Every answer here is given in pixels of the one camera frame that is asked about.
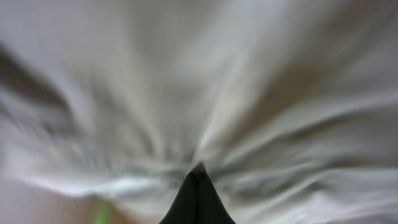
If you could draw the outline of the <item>beige cargo shorts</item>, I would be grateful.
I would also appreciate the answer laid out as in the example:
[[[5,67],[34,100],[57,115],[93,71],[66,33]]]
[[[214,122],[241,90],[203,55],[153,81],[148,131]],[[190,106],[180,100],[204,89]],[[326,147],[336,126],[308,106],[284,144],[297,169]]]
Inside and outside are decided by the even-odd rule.
[[[1,1],[1,171],[157,223],[397,221],[396,1]]]

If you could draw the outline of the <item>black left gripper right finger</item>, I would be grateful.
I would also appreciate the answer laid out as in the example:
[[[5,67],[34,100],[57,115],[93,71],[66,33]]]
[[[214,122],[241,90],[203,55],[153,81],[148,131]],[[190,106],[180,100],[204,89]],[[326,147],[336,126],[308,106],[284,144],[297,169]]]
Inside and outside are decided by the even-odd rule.
[[[221,202],[203,164],[197,165],[197,223],[235,224]]]

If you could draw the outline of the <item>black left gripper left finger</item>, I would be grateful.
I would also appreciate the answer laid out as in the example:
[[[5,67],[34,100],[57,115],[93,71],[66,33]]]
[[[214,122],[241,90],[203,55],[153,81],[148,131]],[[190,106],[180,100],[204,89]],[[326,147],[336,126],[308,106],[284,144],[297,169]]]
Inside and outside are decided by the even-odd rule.
[[[197,223],[196,171],[197,167],[188,173],[170,209],[160,224]]]

